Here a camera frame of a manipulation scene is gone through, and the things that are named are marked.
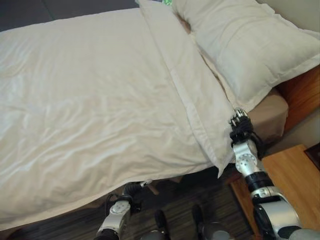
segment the pillow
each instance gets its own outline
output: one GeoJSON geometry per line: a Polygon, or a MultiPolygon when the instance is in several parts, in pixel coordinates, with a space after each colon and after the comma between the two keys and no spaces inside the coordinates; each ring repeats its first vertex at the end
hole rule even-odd
{"type": "Polygon", "coordinates": [[[197,31],[211,9],[223,0],[173,0],[172,9],[197,31]]]}
{"type": "MultiPolygon", "coordinates": [[[[187,18],[205,6],[203,2],[191,11],[186,8],[195,5],[194,1],[183,2],[184,8],[178,12],[188,14],[187,18]]],[[[206,5],[205,15],[189,22],[191,29],[196,29],[199,49],[234,108],[252,110],[273,87],[320,63],[320,41],[266,4],[254,0],[205,2],[212,3],[206,5]]]]}

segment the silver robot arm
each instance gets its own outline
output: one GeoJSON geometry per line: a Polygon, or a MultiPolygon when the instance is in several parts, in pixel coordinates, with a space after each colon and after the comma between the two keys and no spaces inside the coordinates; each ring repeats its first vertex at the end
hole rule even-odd
{"type": "Polygon", "coordinates": [[[253,125],[247,113],[238,108],[229,124],[232,132],[232,149],[235,155],[235,167],[243,175],[251,193],[254,205],[254,219],[263,235],[263,239],[298,239],[304,235],[304,240],[320,239],[317,232],[301,229],[299,217],[295,209],[274,186],[265,171],[262,162],[262,141],[254,133],[253,125]]]}
{"type": "Polygon", "coordinates": [[[128,183],[125,186],[122,195],[110,208],[94,240],[119,240],[121,238],[123,229],[131,216],[134,196],[151,182],[152,180],[147,180],[140,183],[128,183]]]}

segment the wall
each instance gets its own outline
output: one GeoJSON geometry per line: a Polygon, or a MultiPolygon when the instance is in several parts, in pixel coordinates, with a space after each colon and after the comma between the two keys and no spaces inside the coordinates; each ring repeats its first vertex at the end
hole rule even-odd
{"type": "Polygon", "coordinates": [[[304,144],[307,148],[320,142],[320,108],[310,114],[300,124],[295,126],[283,138],[273,145],[268,154],[277,153],[298,144],[304,144]]]}
{"type": "Polygon", "coordinates": [[[256,0],[267,3],[285,19],[301,29],[320,32],[319,0],[256,0]]]}

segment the wooden headboard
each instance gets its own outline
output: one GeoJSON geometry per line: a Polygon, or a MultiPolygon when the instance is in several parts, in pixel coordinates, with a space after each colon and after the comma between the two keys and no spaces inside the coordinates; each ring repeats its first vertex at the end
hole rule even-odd
{"type": "Polygon", "coordinates": [[[278,85],[289,106],[284,132],[288,132],[320,107],[320,65],[278,85]]]}

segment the nightstand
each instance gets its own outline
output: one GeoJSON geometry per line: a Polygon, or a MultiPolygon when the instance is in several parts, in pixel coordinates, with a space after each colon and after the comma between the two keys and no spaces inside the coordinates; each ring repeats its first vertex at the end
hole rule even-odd
{"type": "MultiPolygon", "coordinates": [[[[320,231],[320,172],[297,145],[265,157],[262,162],[277,186],[300,217],[304,228],[320,231]]],[[[243,177],[230,183],[255,234],[261,239],[253,216],[253,204],[243,177]]]]}

